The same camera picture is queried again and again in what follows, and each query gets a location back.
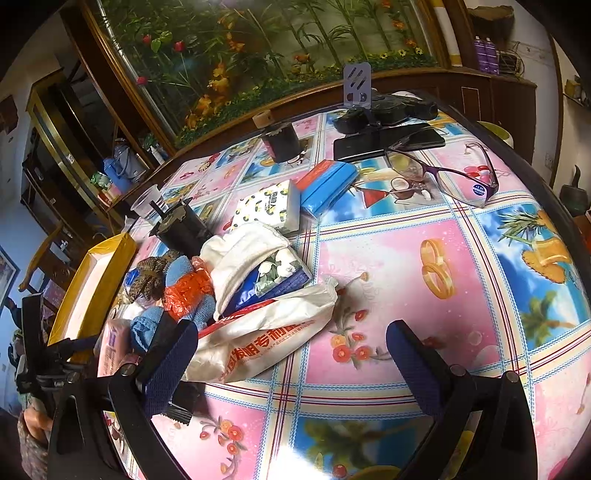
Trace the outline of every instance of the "round blue lens sticker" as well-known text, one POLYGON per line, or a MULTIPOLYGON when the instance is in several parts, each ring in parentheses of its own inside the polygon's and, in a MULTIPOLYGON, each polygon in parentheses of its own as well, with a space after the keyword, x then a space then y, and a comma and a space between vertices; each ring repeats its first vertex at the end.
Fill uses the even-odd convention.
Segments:
POLYGON ((479 183, 476 183, 473 187, 472 190, 474 191, 474 193, 476 193, 479 197, 482 197, 485 193, 486 193, 486 189, 480 185, 479 183))

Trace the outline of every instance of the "clear plastic cup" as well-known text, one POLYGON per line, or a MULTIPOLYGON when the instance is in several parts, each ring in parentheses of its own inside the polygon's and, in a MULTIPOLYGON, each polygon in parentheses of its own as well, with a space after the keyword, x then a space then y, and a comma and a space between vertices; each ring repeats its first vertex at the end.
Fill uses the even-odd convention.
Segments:
POLYGON ((158 205, 163 212, 168 210, 168 206, 164 203, 164 199, 162 198, 157 185, 152 185, 148 190, 143 192, 143 194, 140 195, 131 206, 131 209, 145 219, 150 225, 156 225, 161 218, 158 212, 156 212, 150 205, 150 202, 152 201, 155 201, 156 205, 158 205))

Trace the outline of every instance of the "yellow box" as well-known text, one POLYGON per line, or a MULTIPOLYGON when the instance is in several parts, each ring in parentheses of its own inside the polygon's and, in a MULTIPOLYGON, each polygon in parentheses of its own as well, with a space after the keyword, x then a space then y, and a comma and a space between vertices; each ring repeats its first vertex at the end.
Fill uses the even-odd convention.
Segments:
MULTIPOLYGON (((57 312, 48 344, 100 333, 121 280, 135 255, 135 241, 120 233, 88 250, 57 312)), ((84 363, 87 354, 72 362, 84 363)))

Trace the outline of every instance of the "picture frame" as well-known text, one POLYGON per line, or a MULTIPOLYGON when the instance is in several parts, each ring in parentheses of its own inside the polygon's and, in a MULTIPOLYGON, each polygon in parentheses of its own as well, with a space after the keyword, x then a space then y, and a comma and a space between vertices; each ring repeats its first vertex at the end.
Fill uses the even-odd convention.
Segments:
POLYGON ((0 305, 4 305, 4 300, 12 289, 19 272, 20 269, 0 247, 0 305))

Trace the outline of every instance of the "eyeglass frame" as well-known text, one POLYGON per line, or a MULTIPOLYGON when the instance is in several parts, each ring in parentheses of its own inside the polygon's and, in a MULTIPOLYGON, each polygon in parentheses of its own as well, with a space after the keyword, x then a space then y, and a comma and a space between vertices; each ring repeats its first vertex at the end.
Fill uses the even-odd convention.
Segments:
MULTIPOLYGON (((437 186, 442 191, 442 193, 445 193, 446 195, 449 195, 450 197, 452 197, 454 200, 457 200, 458 202, 462 202, 462 203, 465 203, 465 204, 470 205, 470 206, 476 206, 476 205, 472 205, 472 204, 470 204, 468 202, 465 202, 464 200, 460 200, 460 199, 454 197, 452 194, 448 193, 444 188, 442 188, 441 185, 439 185, 437 174, 440 171, 448 171, 448 172, 451 172, 451 173, 459 174, 459 175, 461 175, 463 177, 466 177, 467 179, 472 180, 472 181, 478 183, 479 185, 483 186, 485 188, 485 190, 486 190, 486 199, 484 201, 484 204, 486 204, 486 202, 488 202, 491 199, 491 197, 495 193, 497 193, 499 191, 499 179, 496 176, 495 168, 492 165, 491 158, 488 156, 488 153, 486 153, 486 149, 485 149, 485 147, 483 145, 481 145, 478 142, 468 142, 468 143, 465 144, 466 148, 477 146, 477 147, 480 148, 480 150, 482 150, 482 153, 484 153, 484 156, 486 158, 486 163, 488 164, 489 171, 491 172, 490 175, 491 175, 491 180, 492 181, 491 181, 490 184, 485 183, 484 181, 479 180, 479 179, 476 179, 474 177, 471 177, 467 173, 465 173, 463 171, 460 171, 460 170, 454 170, 453 168, 436 167, 434 165, 429 165, 428 163, 424 162, 423 160, 419 160, 414 155, 411 155, 409 152, 403 152, 403 151, 400 151, 400 150, 397 149, 398 147, 401 147, 405 143, 407 143, 408 140, 410 139, 410 137, 412 135, 416 134, 416 133, 418 133, 418 132, 413 132, 411 135, 406 136, 403 139, 403 141, 398 141, 396 144, 394 144, 394 145, 386 148, 385 149, 386 158, 388 158, 388 152, 393 152, 393 153, 396 153, 396 154, 400 154, 400 155, 404 155, 406 157, 409 157, 410 159, 416 161, 421 166, 421 168, 423 169, 423 176, 422 176, 421 179, 424 179, 425 178, 425 174, 430 173, 435 178, 435 181, 437 183, 437 186)), ((405 176, 404 174, 402 174, 401 172, 399 172, 398 170, 396 170, 396 168, 394 168, 394 167, 392 167, 392 169, 395 172, 397 172, 398 174, 400 174, 406 180, 414 180, 414 181, 417 181, 415 178, 412 178, 412 177, 409 177, 409 176, 405 176)))

